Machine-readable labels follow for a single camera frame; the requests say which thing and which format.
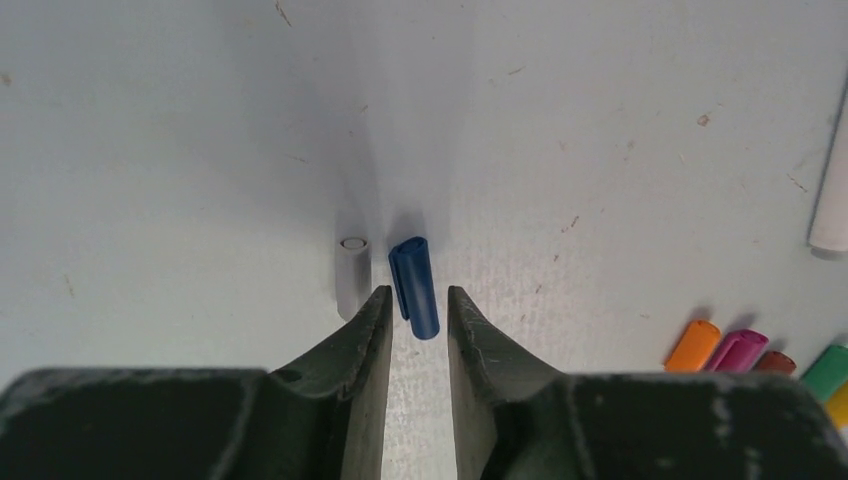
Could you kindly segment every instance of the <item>dirt speck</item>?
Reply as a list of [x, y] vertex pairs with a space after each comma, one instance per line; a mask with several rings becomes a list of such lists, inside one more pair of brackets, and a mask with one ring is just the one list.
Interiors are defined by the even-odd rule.
[[277, 0], [274, 6], [277, 8], [277, 13], [279, 13], [280, 16], [283, 17], [283, 20], [285, 20], [286, 23], [291, 27], [291, 21], [289, 21], [289, 17], [288, 15], [286, 15], [286, 12], [283, 11], [283, 6], [280, 5], [280, 0]]
[[298, 161], [298, 162], [300, 162], [300, 163], [309, 163], [308, 161], [306, 161], [306, 159], [305, 159], [305, 158], [303, 158], [303, 157], [298, 157], [298, 156], [296, 156], [296, 155], [289, 155], [288, 153], [284, 153], [284, 154], [283, 154], [283, 156], [284, 156], [284, 157], [286, 157], [286, 158], [290, 158], [290, 159], [292, 159], [292, 160], [297, 160], [297, 161]]
[[794, 177], [792, 177], [792, 175], [789, 175], [789, 174], [787, 173], [787, 174], [786, 174], [786, 176], [789, 178], [789, 180], [792, 180], [792, 183], [794, 183], [796, 187], [798, 187], [798, 188], [800, 188], [801, 190], [803, 190], [803, 191], [804, 191], [804, 193], [809, 192], [809, 190], [807, 190], [806, 188], [804, 188], [804, 186], [803, 186], [803, 185], [801, 185], [800, 183], [798, 183], [798, 180], [795, 180], [795, 178], [794, 178]]
[[65, 286], [68, 287], [68, 295], [70, 295], [71, 298], [77, 298], [74, 295], [74, 285], [71, 283], [71, 277], [69, 277], [67, 273], [65, 274]]

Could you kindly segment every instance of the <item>white marker cap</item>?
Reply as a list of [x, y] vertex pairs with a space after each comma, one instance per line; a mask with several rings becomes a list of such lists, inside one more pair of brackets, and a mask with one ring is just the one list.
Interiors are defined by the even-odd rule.
[[336, 303], [345, 322], [356, 315], [371, 296], [371, 245], [349, 237], [336, 244]]

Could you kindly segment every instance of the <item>white surface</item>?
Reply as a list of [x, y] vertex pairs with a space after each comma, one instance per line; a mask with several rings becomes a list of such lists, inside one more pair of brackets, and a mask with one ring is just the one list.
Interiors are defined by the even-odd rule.
[[[375, 285], [425, 233], [440, 308], [560, 369], [658, 370], [700, 305], [801, 370], [848, 333], [805, 246], [843, 0], [42, 3], [0, 4], [3, 380], [290, 361], [342, 206]], [[451, 478], [445, 335], [396, 322], [383, 477]]]
[[[848, 96], [842, 100], [842, 110], [848, 111]], [[848, 115], [842, 115], [836, 127], [826, 172], [816, 204], [810, 245], [831, 252], [848, 252]]]

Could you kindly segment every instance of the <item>blue marker cap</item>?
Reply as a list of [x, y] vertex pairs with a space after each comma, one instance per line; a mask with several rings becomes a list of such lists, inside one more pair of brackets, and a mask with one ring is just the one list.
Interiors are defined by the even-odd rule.
[[412, 334], [429, 340], [439, 334], [439, 314], [430, 271], [427, 240], [412, 237], [389, 252], [389, 266], [397, 290], [400, 315], [409, 320]]

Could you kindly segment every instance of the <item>marker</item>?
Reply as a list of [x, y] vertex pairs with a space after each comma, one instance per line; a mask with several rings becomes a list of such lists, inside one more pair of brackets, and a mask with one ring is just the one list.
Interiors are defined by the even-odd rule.
[[724, 341], [704, 367], [710, 372], [747, 372], [768, 344], [768, 337], [753, 330], [737, 330]]
[[848, 381], [848, 348], [831, 345], [819, 355], [801, 377], [801, 383], [807, 386], [820, 402], [826, 402], [836, 390]]
[[758, 372], [781, 372], [791, 375], [795, 371], [795, 368], [795, 362], [791, 358], [780, 352], [770, 351], [763, 354], [760, 361], [754, 367], [754, 370]]
[[368, 240], [349, 237], [336, 244], [336, 307], [350, 321], [371, 296], [371, 246]]
[[842, 384], [825, 404], [837, 428], [848, 426], [848, 382]]
[[666, 372], [697, 372], [704, 368], [721, 340], [721, 330], [708, 320], [689, 322], [674, 351], [665, 362]]
[[439, 314], [427, 240], [413, 237], [397, 245], [389, 252], [389, 266], [400, 314], [404, 320], [409, 320], [412, 334], [419, 340], [429, 340], [438, 335]]

